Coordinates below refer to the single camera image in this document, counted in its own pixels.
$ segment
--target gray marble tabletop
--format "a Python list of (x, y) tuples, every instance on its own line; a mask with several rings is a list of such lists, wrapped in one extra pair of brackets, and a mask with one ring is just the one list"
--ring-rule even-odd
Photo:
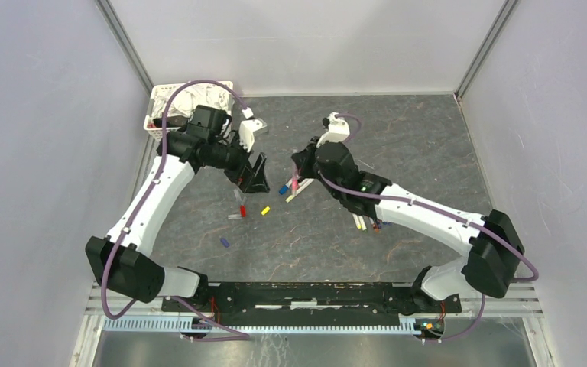
[[(402, 226), (358, 231), (351, 214), (312, 183), (285, 203), (291, 154), (324, 130), (331, 112), (364, 122), (349, 143), (362, 170), (447, 206), (491, 209), (474, 148), (452, 96), (309, 96), (246, 100), (269, 124), (256, 151), (267, 157), (270, 193), (248, 195), (238, 213), (234, 185), (203, 168), (183, 190), (159, 231), (152, 258), (207, 274), (211, 281), (412, 281), (427, 265), (456, 258), (450, 248)], [(239, 120), (236, 110), (234, 116)], [(260, 212), (269, 206), (271, 211)], [(230, 242), (225, 248), (221, 237)]]

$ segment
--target cable connector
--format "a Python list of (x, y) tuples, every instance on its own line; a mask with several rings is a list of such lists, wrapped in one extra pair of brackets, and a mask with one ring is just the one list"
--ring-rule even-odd
[(253, 119), (253, 110), (251, 109), (251, 107), (243, 109), (242, 114), (244, 115), (245, 119)]

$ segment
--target dark gray surface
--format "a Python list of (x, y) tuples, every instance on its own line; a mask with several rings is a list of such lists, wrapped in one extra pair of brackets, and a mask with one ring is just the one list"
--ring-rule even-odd
[[(352, 216), (320, 183), (291, 203), (278, 189), (290, 178), (294, 151), (321, 135), (331, 112), (362, 117), (349, 143), (362, 170), (407, 190), (471, 212), (491, 209), (464, 121), (452, 96), (323, 96), (247, 99), (269, 124), (256, 151), (268, 156), (269, 194), (252, 194), (238, 213), (223, 172), (202, 169), (161, 228), (152, 258), (214, 281), (412, 281), (421, 268), (456, 257), (450, 248), (402, 226), (359, 232)], [(239, 120), (240, 114), (234, 116)], [(271, 211), (260, 215), (265, 206)], [(231, 243), (224, 248), (219, 237)]]
[[(448, 320), (463, 329), (471, 320)], [(190, 343), (176, 333), (104, 332), (95, 366), (534, 366), (520, 319), (486, 320), (463, 339), (422, 346), (413, 336), (256, 334), (246, 342)]]

